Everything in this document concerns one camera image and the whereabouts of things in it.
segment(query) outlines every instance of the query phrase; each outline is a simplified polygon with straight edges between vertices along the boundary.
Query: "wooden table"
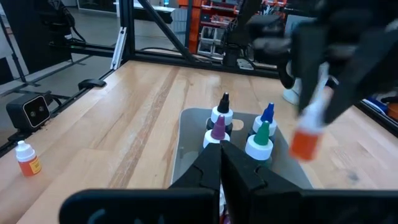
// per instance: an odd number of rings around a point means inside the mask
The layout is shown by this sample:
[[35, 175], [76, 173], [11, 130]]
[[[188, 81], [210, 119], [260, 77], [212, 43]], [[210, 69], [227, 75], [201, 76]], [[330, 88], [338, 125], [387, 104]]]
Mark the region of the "wooden table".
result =
[[[57, 223], [61, 203], [82, 189], [168, 187], [181, 110], [211, 108], [225, 91], [235, 111], [261, 113], [274, 102], [287, 140], [295, 127], [278, 80], [128, 62], [106, 82], [27, 139], [39, 174], [23, 177], [12, 151], [0, 158], [0, 223]], [[302, 166], [317, 188], [396, 189], [397, 158], [398, 139], [351, 108]]]

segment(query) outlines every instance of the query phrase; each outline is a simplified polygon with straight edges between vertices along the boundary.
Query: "plastic tray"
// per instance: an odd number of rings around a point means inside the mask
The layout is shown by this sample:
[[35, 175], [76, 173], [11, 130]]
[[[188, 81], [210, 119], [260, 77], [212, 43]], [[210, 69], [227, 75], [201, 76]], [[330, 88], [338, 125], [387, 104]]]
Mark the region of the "plastic tray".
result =
[[[190, 108], [181, 112], [172, 183], [187, 171], [202, 151], [206, 121], [210, 115], [210, 109]], [[243, 128], [232, 131], [231, 142], [242, 150], [246, 145], [246, 137], [256, 116], [258, 115], [234, 112], [234, 120], [243, 122]], [[282, 133], [277, 129], [275, 132], [274, 149], [271, 154], [271, 170], [303, 189], [312, 189], [312, 185], [301, 165], [288, 155], [288, 148], [289, 145], [286, 143]]]

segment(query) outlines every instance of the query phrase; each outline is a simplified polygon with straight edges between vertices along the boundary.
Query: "black bottle cap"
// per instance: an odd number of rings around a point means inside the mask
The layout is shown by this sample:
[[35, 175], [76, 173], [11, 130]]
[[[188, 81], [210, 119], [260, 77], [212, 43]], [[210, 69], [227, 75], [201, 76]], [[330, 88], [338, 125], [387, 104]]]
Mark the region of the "black bottle cap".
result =
[[224, 93], [220, 103], [217, 107], [217, 111], [220, 113], [228, 113], [229, 111], [229, 94]]

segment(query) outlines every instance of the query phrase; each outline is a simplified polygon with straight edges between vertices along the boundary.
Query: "gray floor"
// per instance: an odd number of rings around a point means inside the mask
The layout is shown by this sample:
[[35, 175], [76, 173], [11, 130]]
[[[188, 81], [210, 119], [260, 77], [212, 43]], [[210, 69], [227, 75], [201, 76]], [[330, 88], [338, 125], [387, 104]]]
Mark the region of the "gray floor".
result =
[[[76, 29], [86, 39], [87, 42], [100, 45], [113, 45], [116, 43], [119, 30], [119, 19], [116, 17], [116, 15], [82, 12], [74, 8], [70, 10], [76, 19]], [[166, 38], [166, 36], [156, 26], [155, 23], [149, 21], [135, 21], [134, 26], [137, 50], [144, 47], [163, 47], [168, 49], [174, 48], [171, 42]], [[71, 64], [71, 62], [63, 62], [34, 74], [29, 74], [14, 37], [12, 35], [10, 35], [10, 37], [12, 39], [13, 46], [16, 49], [16, 53], [20, 58], [23, 72], [28, 81], [43, 78], [47, 74]], [[74, 60], [79, 60], [86, 56], [87, 55], [73, 54], [72, 58]], [[1, 85], [0, 93], [22, 84], [18, 79], [19, 76], [13, 61], [9, 60], [9, 64], [16, 80]], [[39, 87], [28, 86], [23, 88], [23, 90], [40, 92], [50, 90], [52, 93], [57, 95], [72, 96], [78, 91], [78, 83], [88, 78], [99, 78], [109, 71], [110, 64], [111, 58], [92, 56], [79, 64], [74, 64], [71, 67], [43, 78], [37, 82], [37, 84], [40, 85]], [[7, 138], [10, 135], [16, 132], [6, 112], [6, 105], [19, 96], [21, 96], [21, 94], [12, 93], [0, 98], [0, 146], [7, 142]], [[50, 109], [54, 109], [56, 106], [56, 103], [52, 103], [50, 105]]]

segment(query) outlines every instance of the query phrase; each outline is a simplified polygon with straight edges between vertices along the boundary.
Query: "green bottle cap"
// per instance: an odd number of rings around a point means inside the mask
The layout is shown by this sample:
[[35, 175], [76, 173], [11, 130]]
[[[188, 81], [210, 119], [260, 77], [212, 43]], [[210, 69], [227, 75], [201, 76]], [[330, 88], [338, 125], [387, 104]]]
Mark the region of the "green bottle cap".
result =
[[260, 146], [266, 146], [268, 145], [268, 141], [269, 141], [269, 122], [265, 121], [262, 123], [261, 127], [259, 128], [259, 131], [254, 136], [254, 142]]

